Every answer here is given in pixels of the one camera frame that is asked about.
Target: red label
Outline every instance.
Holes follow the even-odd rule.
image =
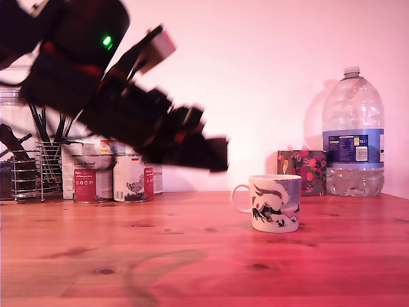
[[[148,200],[153,198],[153,168],[144,169],[144,190]]]
[[[74,170],[74,195],[76,201],[94,201],[96,196],[95,169]]]

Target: plastic water bottle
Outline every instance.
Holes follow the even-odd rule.
[[[345,68],[324,104],[329,194],[376,196],[383,187],[383,104],[359,74],[359,67]]]

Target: green led light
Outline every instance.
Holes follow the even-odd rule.
[[[107,36],[104,38],[104,41],[102,42],[104,44],[104,46],[108,46],[110,45],[112,42],[112,38],[110,36]]]

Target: bottle cap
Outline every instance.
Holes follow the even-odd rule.
[[[350,74],[350,73],[352,73],[352,72],[355,72],[355,73],[360,73],[360,69],[359,69],[359,66],[350,66],[350,67],[346,67],[345,69],[344,69],[344,75],[346,75],[346,74]]]

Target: robotic arm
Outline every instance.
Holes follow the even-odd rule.
[[[120,0],[46,0],[32,14],[16,0],[0,0],[0,29],[7,29],[0,35],[0,69],[41,42],[27,79],[14,84],[22,101],[77,118],[147,162],[226,171],[228,142],[203,137],[202,110],[175,108],[158,89],[146,92],[132,82],[176,50],[162,26],[106,72],[129,24]]]

